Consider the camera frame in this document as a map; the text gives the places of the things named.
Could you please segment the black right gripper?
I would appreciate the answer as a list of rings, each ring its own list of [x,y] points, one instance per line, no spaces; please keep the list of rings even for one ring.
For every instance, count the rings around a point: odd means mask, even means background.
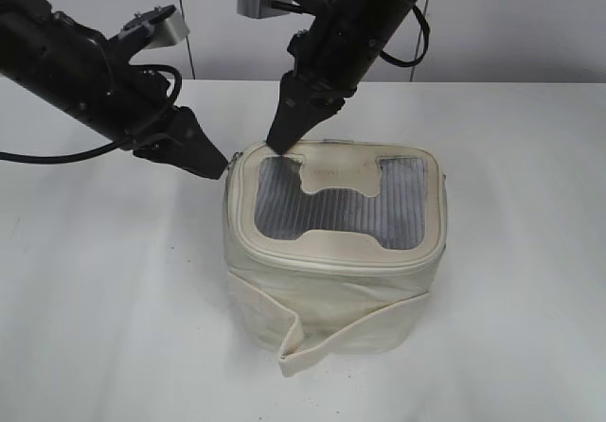
[[[310,28],[289,43],[294,67],[280,80],[266,144],[275,153],[286,153],[307,132],[338,114],[381,50],[379,14],[317,13]]]

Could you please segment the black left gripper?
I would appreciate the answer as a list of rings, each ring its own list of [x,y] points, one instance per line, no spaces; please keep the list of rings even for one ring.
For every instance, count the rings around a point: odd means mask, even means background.
[[[75,118],[137,158],[219,180],[228,160],[194,112],[175,105],[181,72],[162,63],[132,64],[141,49],[116,38],[100,47],[101,72],[78,102]]]

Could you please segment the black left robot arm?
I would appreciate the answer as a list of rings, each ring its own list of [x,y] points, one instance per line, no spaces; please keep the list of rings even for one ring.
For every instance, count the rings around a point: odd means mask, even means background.
[[[47,0],[1,0],[1,74],[48,102],[108,144],[80,153],[2,160],[63,165],[116,149],[151,162],[218,180],[227,159],[205,135],[194,112],[176,103],[183,77],[166,64],[133,64],[144,49],[184,41],[189,29],[174,5],[135,17],[106,38]]]

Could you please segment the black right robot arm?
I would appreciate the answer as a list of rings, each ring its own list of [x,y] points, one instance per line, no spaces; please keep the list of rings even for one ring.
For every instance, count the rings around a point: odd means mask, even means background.
[[[384,48],[408,14],[418,20],[422,39],[429,25],[418,0],[323,0],[311,27],[295,34],[288,46],[294,67],[279,84],[276,115],[266,137],[277,154],[286,153],[307,132],[336,115],[377,60],[399,68],[404,61]]]

